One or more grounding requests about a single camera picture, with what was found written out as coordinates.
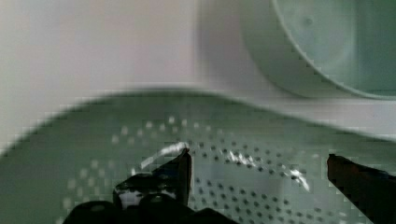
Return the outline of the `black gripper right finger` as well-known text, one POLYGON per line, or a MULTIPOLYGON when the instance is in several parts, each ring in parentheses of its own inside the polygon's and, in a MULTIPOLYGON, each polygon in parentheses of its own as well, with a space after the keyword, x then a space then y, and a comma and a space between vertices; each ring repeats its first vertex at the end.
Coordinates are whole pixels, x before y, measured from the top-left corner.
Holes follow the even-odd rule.
POLYGON ((374 224, 395 224, 396 182, 389 173, 330 154, 327 177, 374 224))

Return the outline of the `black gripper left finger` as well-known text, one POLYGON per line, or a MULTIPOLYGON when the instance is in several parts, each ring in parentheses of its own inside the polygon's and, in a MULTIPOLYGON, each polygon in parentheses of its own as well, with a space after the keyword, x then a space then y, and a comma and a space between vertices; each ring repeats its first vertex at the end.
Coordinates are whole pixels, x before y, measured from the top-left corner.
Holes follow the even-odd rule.
POLYGON ((187 205, 191 174, 190 150, 182 147, 172 160, 157 168, 131 175, 117 184, 112 192, 113 203, 120 209, 127 209, 138 206, 150 194, 160 193, 187 205))

